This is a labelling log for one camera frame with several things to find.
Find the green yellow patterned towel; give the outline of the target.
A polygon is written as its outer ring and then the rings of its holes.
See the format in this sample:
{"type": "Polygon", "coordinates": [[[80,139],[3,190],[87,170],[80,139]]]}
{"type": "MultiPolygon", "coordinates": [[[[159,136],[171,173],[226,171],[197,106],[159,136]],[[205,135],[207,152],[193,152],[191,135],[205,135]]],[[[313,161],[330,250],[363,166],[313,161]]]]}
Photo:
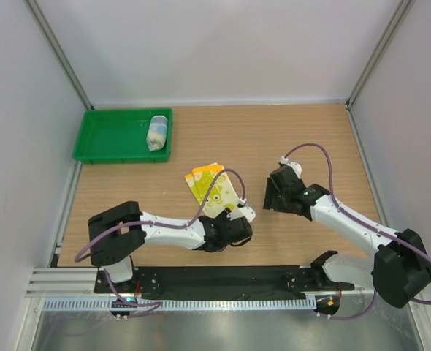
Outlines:
{"type": "MultiPolygon", "coordinates": [[[[194,168],[191,173],[185,175],[186,183],[198,204],[202,203],[213,179],[223,168],[223,165],[213,163],[194,168]]],[[[237,193],[232,186],[229,176],[223,173],[218,177],[215,185],[210,190],[203,212],[206,216],[215,218],[226,208],[233,210],[237,204],[237,193]]]]}

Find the polka dot striped towel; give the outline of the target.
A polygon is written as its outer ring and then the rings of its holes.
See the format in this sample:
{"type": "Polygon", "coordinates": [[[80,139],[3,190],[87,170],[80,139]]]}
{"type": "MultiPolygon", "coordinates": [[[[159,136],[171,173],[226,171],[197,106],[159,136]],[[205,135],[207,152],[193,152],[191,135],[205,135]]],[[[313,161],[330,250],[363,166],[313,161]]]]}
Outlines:
{"type": "Polygon", "coordinates": [[[168,119],[163,115],[153,116],[150,120],[146,143],[149,151],[161,150],[167,141],[168,119]]]}

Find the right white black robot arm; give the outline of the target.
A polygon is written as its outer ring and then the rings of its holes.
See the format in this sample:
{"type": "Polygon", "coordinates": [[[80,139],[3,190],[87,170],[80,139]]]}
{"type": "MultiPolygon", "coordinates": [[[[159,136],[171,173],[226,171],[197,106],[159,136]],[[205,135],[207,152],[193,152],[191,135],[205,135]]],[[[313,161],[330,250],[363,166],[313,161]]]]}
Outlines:
{"type": "Polygon", "coordinates": [[[431,263],[421,237],[407,229],[397,232],[350,209],[318,185],[306,186],[288,163],[267,178],[264,208],[296,214],[322,224],[358,246],[369,260],[333,254],[315,267],[310,279],[321,290],[335,282],[374,289],[389,305],[402,308],[431,283],[431,263]]]}

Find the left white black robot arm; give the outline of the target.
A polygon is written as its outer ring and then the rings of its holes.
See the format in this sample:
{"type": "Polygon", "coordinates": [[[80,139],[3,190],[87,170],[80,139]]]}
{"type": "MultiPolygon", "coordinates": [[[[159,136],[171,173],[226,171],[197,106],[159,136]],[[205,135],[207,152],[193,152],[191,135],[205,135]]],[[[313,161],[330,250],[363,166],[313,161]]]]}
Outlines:
{"type": "Polygon", "coordinates": [[[251,240],[255,210],[245,204],[224,209],[217,217],[196,220],[170,219],[141,211],[128,201],[88,220],[88,258],[104,268],[111,284],[122,293],[137,282],[131,254],[144,245],[179,246],[189,250],[220,252],[227,246],[242,246],[251,240]]]}

